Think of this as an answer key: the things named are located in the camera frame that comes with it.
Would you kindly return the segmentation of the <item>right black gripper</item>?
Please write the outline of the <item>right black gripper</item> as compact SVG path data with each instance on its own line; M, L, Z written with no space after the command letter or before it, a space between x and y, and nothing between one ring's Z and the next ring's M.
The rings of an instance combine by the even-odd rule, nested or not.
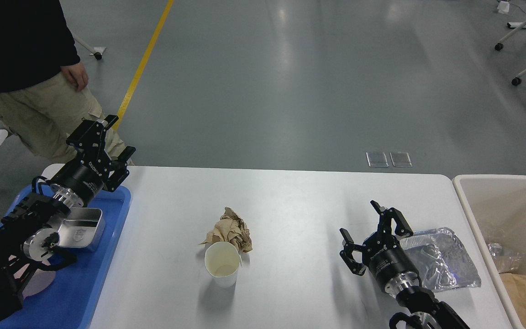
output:
M345 228L340 228L343 244L340 257L351 273L363 276L368 269L382 292L397 295L411 286L421 286L419 271L401 248L396 238L413 237L414 231L407 223L401 211L394 207L386 208L371 200L371 205L379 215L375 233L370 235L363 245L363 262L357 262L354 252L362 252L363 246L357 245Z

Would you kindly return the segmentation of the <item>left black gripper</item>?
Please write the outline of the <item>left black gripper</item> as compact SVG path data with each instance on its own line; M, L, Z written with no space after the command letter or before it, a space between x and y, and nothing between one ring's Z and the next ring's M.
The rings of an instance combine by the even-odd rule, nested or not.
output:
M67 137L65 143L75 148L79 156L50 180L54 200L69 208L86 207L100 190L114 192L129 176L130 159L137 149L126 146L115 159L105 150L106 134L118 119L117 115L83 119Z

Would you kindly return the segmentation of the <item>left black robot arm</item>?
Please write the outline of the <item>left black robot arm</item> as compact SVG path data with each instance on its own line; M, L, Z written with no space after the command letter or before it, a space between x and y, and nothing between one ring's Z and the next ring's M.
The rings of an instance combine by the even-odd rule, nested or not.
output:
M106 134L118 121L117 115L84 119L67 138L77 151L51 179L51 196L42 192L39 180L32 191L0 226L0 321L20 310L23 291L37 270L58 271L77 262L77 256L61 245L55 219L67 219L73 209L84 208L100 191L114 192L128 177L128 160L136 149L128 146L112 159L105 150Z

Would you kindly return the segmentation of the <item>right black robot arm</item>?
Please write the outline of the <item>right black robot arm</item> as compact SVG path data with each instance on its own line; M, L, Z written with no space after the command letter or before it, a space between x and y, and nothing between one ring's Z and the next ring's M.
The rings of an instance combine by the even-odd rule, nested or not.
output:
M413 236L404 215L394 207L386 208L372 200L379 215L376 231L362 244L356 244L345 228L340 257L351 273L363 276L370 271L378 288L393 297L409 314L397 312L390 317L389 328L400 322L407 329L467 329L469 325L446 302L422 285L416 265L407 256L400 240Z

